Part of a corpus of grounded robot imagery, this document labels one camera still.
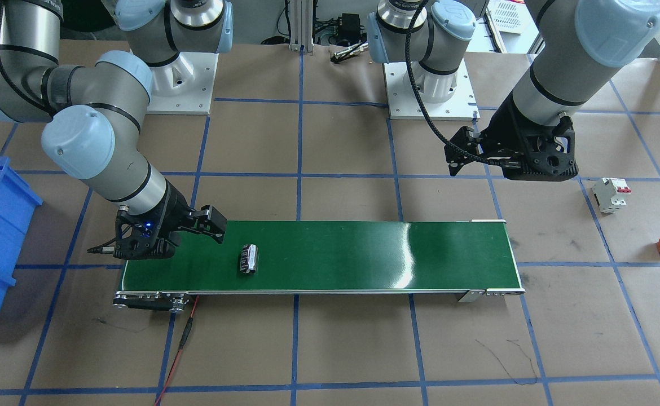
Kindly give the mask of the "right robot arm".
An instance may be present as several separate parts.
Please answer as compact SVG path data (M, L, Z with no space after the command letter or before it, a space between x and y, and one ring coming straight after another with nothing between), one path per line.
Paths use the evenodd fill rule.
M119 259L165 259L180 232L221 244L227 219L193 208L137 149L158 70L183 53L227 53L229 1L119 1L118 27L130 51L109 51L92 67L60 65L60 1L0 1L0 121L44 123L45 154L69 176L117 206L115 236L88 249Z

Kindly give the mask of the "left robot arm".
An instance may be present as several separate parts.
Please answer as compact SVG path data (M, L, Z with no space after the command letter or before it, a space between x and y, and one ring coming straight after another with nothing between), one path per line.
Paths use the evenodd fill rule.
M487 128L446 138L428 105L451 97L476 18L459 1L381 1L368 15L369 53L402 63L413 102L443 142L450 175L471 162L505 178L564 182L578 174L573 114L660 31L660 1L527 1L544 48Z

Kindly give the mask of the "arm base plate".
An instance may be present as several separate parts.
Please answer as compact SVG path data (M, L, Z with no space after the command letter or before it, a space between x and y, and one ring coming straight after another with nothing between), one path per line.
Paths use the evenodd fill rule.
M210 114L218 54L180 53L163 67L152 68L153 88L147 114Z
M480 117L464 59L456 72L446 76L426 72L417 62L412 62L411 67L419 95L433 121L471 121ZM383 64L382 68L390 118L423 120L406 64L388 63Z

